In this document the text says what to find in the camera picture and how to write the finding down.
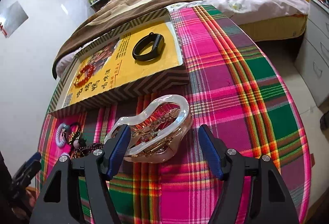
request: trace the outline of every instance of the tiled floor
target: tiled floor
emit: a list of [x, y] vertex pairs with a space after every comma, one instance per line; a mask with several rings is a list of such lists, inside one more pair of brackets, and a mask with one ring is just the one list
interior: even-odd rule
[[329, 110], [329, 103], [317, 108], [303, 78], [293, 65], [287, 45], [261, 46], [285, 81], [304, 124], [310, 153], [314, 154], [309, 206], [313, 205], [329, 187], [329, 130], [322, 133], [320, 118]]

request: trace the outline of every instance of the plaid tablecloth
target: plaid tablecloth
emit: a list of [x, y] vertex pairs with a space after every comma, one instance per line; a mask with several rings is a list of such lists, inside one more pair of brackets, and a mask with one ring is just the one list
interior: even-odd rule
[[[38, 146], [42, 170], [37, 175], [37, 191], [67, 150], [55, 144], [60, 123], [79, 121], [88, 144], [103, 141], [119, 117], [140, 113], [159, 96], [180, 94], [190, 104], [193, 126], [178, 153], [161, 164], [124, 161], [109, 184], [122, 222], [208, 222], [222, 183], [204, 161], [197, 138], [201, 124], [207, 124], [215, 137], [245, 156], [270, 155], [302, 222], [310, 195], [310, 155], [301, 119], [282, 78], [249, 37], [211, 5], [173, 11], [171, 17], [190, 84], [65, 119], [47, 115]], [[246, 177], [236, 223], [244, 221], [249, 183]], [[83, 178], [80, 187], [85, 218], [93, 222]]]

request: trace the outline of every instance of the white bed sheet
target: white bed sheet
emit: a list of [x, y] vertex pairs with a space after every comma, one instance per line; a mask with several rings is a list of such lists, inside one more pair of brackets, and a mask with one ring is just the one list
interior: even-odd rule
[[[173, 11], [196, 5], [213, 5], [237, 25], [295, 14], [308, 15], [310, 7], [306, 0], [199, 0], [175, 3], [167, 6], [167, 9]], [[60, 78], [75, 54], [82, 48], [64, 56], [57, 63], [56, 73]]]

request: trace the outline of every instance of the nightstand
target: nightstand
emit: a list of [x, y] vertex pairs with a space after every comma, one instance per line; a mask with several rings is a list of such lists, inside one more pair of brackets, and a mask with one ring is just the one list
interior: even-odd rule
[[310, 0], [305, 37], [295, 67], [319, 106], [329, 97], [329, 7], [320, 0]]

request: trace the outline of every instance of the qr code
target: qr code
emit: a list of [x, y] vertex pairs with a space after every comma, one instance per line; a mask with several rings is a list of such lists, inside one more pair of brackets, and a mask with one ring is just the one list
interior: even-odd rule
[[73, 96], [73, 93], [70, 93], [66, 96], [63, 107], [66, 107], [66, 106], [70, 105], [72, 96]]

